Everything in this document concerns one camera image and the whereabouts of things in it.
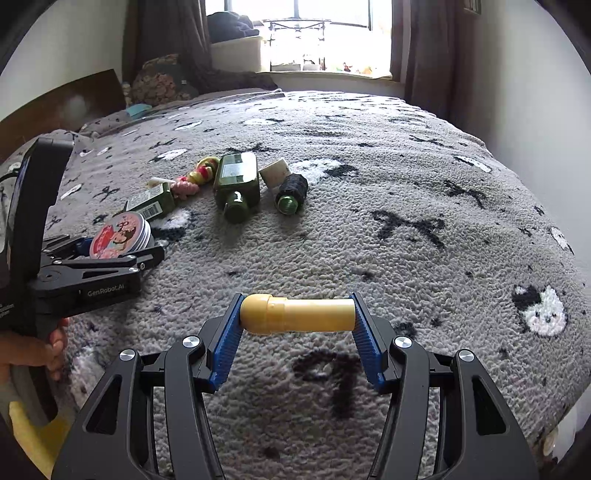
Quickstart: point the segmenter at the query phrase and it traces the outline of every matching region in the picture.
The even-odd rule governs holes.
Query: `green glass bottle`
[[[241,223],[261,201],[256,155],[251,152],[222,158],[213,182],[218,208],[230,223]]]

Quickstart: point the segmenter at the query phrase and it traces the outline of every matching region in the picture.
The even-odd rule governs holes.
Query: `yellow plastic tube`
[[[61,415],[58,415],[44,427],[35,427],[29,421],[21,402],[10,402],[8,409],[15,439],[33,464],[50,479],[70,425]]]
[[[240,323],[257,335],[353,330],[355,303],[352,299],[289,300],[256,293],[242,302]]]

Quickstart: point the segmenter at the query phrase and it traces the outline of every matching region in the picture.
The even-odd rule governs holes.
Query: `gray fluffy blanket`
[[[119,351],[166,349],[222,314],[235,292],[358,291],[426,349],[472,349],[534,451],[589,383],[588,307],[567,241],[482,141],[419,108],[278,90],[168,105],[141,121],[114,115],[82,133],[54,133],[75,140],[60,195],[82,186],[50,210],[48,235],[93,235],[148,178],[175,178],[206,155],[250,150],[259,166],[282,157],[310,190],[289,218],[261,182],[258,211],[233,226],[206,186],[154,222],[167,258],[145,274],[141,298],[70,328],[66,393],[78,404]],[[224,471],[240,479],[365,478],[388,409],[350,333],[244,334],[228,381],[206,397]],[[432,400],[423,475],[437,441]],[[162,403],[158,392],[167,472]]]

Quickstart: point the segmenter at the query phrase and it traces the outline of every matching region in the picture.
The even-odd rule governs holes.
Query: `patterned pillow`
[[[157,106],[175,100],[190,100],[199,95],[189,85],[178,53],[148,60],[144,63],[131,87],[134,103]]]

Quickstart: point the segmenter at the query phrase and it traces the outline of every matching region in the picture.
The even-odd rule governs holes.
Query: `silver screw head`
[[[470,350],[460,350],[458,356],[460,360],[464,360],[465,362],[472,362],[474,360],[474,354]]]
[[[195,348],[199,343],[201,343],[199,337],[190,336],[183,339],[183,346],[187,348]]]
[[[132,360],[134,357],[135,357],[135,352],[131,348],[128,348],[127,350],[123,350],[119,354],[119,359],[123,360],[124,362],[128,362],[129,360]]]
[[[413,344],[413,341],[408,337],[396,337],[394,343],[400,348],[408,348]]]

